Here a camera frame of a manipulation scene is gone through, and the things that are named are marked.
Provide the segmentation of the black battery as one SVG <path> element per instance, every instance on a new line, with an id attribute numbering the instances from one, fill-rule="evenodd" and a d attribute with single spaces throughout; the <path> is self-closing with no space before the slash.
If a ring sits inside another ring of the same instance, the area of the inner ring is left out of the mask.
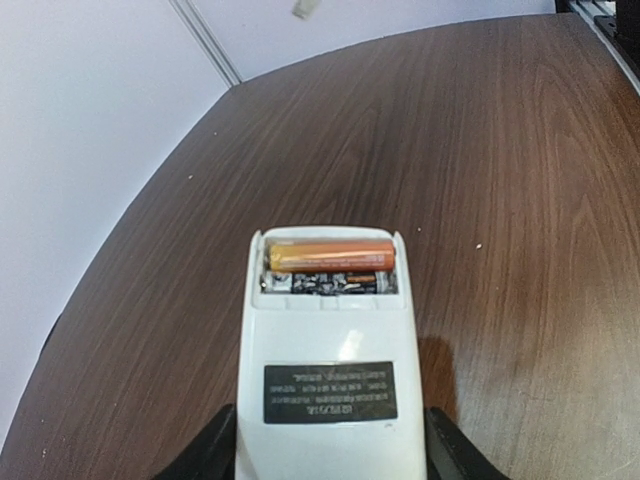
<path id="1" fill-rule="evenodd" d="M 384 271 L 267 272 L 261 277 L 260 286 L 265 294 L 341 296 L 397 293 L 397 282 L 394 274 Z"/>

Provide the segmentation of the orange battery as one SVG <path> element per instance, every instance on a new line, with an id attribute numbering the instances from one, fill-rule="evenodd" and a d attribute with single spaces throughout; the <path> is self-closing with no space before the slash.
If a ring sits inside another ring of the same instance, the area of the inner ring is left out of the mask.
<path id="1" fill-rule="evenodd" d="M 395 248 L 391 240 L 344 240 L 272 243 L 267 253 L 271 270 L 285 273 L 391 271 Z"/>

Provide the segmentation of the white remote control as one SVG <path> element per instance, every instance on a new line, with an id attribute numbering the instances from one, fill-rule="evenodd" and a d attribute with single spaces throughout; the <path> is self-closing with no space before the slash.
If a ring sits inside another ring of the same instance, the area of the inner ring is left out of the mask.
<path id="1" fill-rule="evenodd" d="M 388 294 L 268 293 L 267 249 L 289 240 L 388 240 Z M 423 479 L 423 398 L 405 242 L 376 228 L 255 233 L 239 351 L 238 479 Z"/>

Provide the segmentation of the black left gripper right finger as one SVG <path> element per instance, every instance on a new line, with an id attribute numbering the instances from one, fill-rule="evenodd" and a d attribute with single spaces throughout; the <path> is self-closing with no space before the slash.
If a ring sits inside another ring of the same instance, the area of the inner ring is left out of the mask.
<path id="1" fill-rule="evenodd" d="M 424 409 L 429 479 L 508 480 L 438 407 Z"/>

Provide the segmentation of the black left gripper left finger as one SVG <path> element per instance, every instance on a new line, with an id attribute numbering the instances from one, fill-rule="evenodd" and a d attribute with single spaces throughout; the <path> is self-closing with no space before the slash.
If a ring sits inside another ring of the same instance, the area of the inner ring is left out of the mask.
<path id="1" fill-rule="evenodd" d="M 236 407 L 224 405 L 153 480 L 234 479 Z"/>

